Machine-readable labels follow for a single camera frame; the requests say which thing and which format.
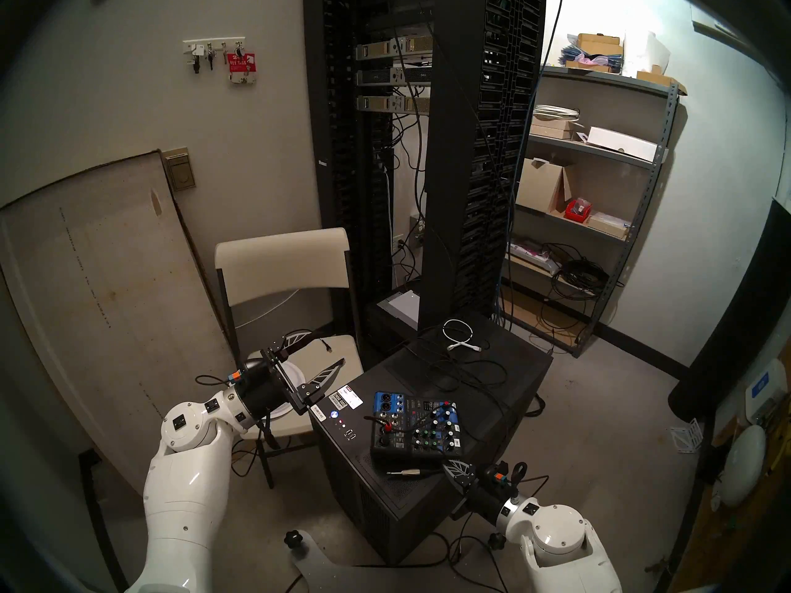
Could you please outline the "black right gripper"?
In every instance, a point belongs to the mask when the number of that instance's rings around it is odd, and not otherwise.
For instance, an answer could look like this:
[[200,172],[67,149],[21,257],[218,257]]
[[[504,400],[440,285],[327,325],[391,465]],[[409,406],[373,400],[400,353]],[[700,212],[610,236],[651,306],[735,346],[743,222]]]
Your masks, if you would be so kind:
[[447,459],[442,470],[456,490],[463,495],[469,511],[480,515],[489,524],[496,524],[505,504],[505,486],[497,474],[475,475],[475,467],[457,459]]

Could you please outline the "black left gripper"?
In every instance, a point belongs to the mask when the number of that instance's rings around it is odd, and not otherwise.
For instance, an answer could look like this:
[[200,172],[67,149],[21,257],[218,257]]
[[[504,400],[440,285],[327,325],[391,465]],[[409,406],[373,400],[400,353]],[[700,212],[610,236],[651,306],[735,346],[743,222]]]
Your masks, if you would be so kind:
[[307,412],[307,405],[317,405],[325,397],[345,365],[345,358],[329,365],[308,382],[301,370],[288,362],[290,355],[314,340],[319,340],[329,352],[323,332],[299,329],[282,337],[280,349],[269,349],[262,357],[243,364],[236,380],[236,396],[252,418],[265,418],[284,403],[302,415]]

